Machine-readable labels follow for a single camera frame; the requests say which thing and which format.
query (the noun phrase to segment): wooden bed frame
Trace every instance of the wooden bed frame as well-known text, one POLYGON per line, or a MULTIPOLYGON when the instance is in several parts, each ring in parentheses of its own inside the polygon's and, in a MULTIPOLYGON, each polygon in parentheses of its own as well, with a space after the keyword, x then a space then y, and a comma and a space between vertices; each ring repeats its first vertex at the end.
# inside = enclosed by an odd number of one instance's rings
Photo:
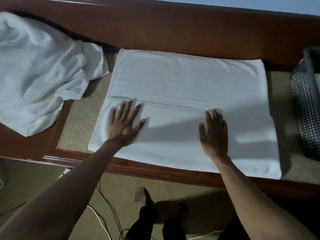
MULTIPOLYGON (((104 48, 157 50, 228 59, 262 59, 291 71, 320 44, 320 17, 149 0, 0 0, 0 11, 32 16, 104 48)), ((56 149, 72 101, 56 123, 31 137, 0 124, 0 157, 73 167, 90 154, 56 149)), ((114 158, 108 173, 223 188, 220 174, 114 158)), ((320 185, 251 178, 271 196, 316 201, 320 185)))

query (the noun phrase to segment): folded white towel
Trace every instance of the folded white towel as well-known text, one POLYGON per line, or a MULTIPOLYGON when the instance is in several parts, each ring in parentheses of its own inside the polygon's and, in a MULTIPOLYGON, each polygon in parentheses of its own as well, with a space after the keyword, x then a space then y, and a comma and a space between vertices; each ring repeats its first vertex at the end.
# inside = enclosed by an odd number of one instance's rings
POLYGON ((50 127, 63 101, 109 73, 102 48, 37 20, 0 13, 0 122, 24 136, 50 127))
POLYGON ((142 118, 147 123, 135 142, 116 157, 218 173, 202 151, 198 129, 199 123, 206 124, 205 110, 218 108, 228 123, 228 154, 235 165, 247 176, 281 177, 261 60, 122 49, 89 150, 96 151, 106 140, 110 111, 126 99, 143 105, 134 124, 142 118))

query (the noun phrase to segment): white cable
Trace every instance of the white cable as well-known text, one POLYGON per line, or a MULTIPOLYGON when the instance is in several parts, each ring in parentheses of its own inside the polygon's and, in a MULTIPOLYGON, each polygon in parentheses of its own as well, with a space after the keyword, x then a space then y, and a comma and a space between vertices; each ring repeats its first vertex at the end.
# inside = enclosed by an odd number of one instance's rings
POLYGON ((192 238, 189 238, 189 240, 194 240, 194 239, 198 239, 198 238, 203 238, 205 236, 209 236, 211 234, 214 234, 214 233, 220 233, 220 232, 223 232, 224 230, 217 230, 217 231, 213 231, 213 232, 209 232, 205 235, 202 235, 202 236, 196 236, 196 237, 192 237, 192 238))
POLYGON ((101 226, 103 227, 103 230, 106 231, 106 233, 108 234, 109 240, 111 240, 111 237, 110 237, 108 231, 106 230, 106 228, 104 228, 104 225, 102 224, 102 221, 101 221, 100 217, 98 216, 98 214, 96 213, 96 211, 95 211, 91 206, 89 206, 89 205, 87 205, 87 206, 88 206, 88 207, 94 212, 94 214, 98 217, 99 222, 100 222, 101 226))

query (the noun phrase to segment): black pants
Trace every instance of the black pants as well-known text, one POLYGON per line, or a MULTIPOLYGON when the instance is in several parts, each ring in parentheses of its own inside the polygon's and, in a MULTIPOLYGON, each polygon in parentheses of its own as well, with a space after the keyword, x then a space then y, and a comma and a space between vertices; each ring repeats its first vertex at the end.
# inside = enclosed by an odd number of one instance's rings
MULTIPOLYGON (((132 225, 125 240, 150 240, 157 214, 152 205, 140 209, 139 219, 132 225)), ((163 240, 186 240, 186 234, 177 218, 170 218, 162 229, 163 240)))

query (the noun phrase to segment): hand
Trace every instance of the hand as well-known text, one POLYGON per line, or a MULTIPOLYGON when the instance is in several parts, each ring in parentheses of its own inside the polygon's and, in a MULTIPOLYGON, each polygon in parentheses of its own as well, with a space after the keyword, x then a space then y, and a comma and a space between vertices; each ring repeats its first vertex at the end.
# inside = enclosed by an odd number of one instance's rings
POLYGON ((225 157, 228 152, 228 126, 221 113, 212 111, 212 118, 208 111, 205 112, 208 135, 206 135, 204 124, 199 125, 201 146, 204 153, 211 158, 225 157))
POLYGON ((121 105, 117 116, 116 109, 112 110, 110 116, 110 124, 107 131, 108 140, 112 138, 118 139, 122 147, 130 145, 134 141, 142 126, 146 122, 146 120, 143 119, 139 121, 134 129, 132 129, 132 123, 141 108, 141 104, 137 105, 132 111, 131 115, 128 117, 131 104, 132 101, 124 102, 121 105))

